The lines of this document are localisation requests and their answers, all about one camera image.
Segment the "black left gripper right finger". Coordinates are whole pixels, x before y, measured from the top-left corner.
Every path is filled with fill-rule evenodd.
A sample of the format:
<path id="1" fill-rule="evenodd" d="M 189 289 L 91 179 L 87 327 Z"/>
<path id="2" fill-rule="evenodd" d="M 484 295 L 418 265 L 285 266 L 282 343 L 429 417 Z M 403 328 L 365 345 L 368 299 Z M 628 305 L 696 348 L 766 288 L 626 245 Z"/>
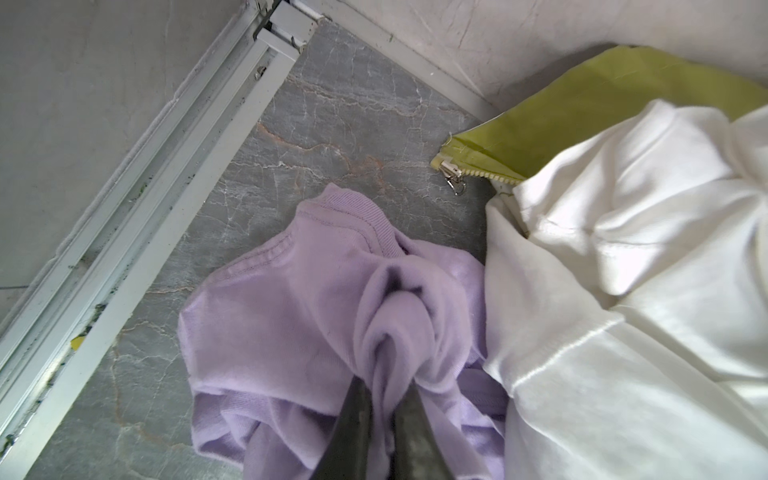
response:
<path id="1" fill-rule="evenodd" d="M 396 480 L 454 479 L 436 442 L 417 386 L 412 383 L 392 417 Z"/>

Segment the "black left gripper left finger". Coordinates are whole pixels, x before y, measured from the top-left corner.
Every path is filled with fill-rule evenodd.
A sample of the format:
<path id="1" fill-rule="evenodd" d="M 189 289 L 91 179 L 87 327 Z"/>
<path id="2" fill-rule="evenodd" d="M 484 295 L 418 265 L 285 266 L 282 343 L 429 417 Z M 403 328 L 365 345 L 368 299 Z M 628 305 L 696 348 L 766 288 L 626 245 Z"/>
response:
<path id="1" fill-rule="evenodd" d="M 312 480 L 366 478 L 372 410 L 370 391 L 361 378 L 354 377 Z"/>

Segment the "lilac purple sweatshirt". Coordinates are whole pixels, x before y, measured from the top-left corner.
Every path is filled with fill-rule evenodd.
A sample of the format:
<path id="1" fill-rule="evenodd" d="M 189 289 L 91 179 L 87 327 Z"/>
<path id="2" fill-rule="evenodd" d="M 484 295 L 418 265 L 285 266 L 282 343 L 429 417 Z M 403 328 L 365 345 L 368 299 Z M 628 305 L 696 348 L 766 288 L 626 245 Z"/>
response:
<path id="1" fill-rule="evenodd" d="M 482 368 L 485 321 L 476 258 L 410 239 L 372 200 L 329 185 L 182 309 L 193 446 L 247 479 L 306 479 L 360 378 L 370 478 L 389 474 L 391 417 L 415 386 L 454 476 L 500 479 L 507 397 Z"/>

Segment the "white cloth garment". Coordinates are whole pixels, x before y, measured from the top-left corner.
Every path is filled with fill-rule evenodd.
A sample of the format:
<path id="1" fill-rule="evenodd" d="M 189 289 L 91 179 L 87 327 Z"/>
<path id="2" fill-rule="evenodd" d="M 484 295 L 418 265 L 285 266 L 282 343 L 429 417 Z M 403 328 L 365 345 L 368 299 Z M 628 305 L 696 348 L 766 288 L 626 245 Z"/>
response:
<path id="1" fill-rule="evenodd" d="M 486 207 L 509 479 L 767 475 L 767 112 L 654 101 Z"/>

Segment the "green patterned zip cloth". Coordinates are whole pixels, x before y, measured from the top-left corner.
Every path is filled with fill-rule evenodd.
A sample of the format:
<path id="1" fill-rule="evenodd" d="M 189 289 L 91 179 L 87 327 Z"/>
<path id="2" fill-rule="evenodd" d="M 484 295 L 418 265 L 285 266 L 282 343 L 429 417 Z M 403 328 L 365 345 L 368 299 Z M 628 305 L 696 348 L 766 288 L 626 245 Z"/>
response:
<path id="1" fill-rule="evenodd" d="M 646 46 L 612 47 L 496 117 L 452 135 L 430 165 L 455 194 L 466 178 L 516 185 L 559 152 L 637 115 L 649 102 L 704 106 L 736 120 L 766 105 L 745 77 Z"/>

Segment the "aluminium floor rail left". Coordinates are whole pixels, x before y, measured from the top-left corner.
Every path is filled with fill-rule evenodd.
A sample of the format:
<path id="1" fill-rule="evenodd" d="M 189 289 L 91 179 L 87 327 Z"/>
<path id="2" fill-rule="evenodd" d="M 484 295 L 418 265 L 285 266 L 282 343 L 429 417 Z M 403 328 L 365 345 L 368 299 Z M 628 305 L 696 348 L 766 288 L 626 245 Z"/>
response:
<path id="1" fill-rule="evenodd" d="M 27 475 L 316 27 L 288 1 L 247 3 L 11 309 L 3 478 Z"/>

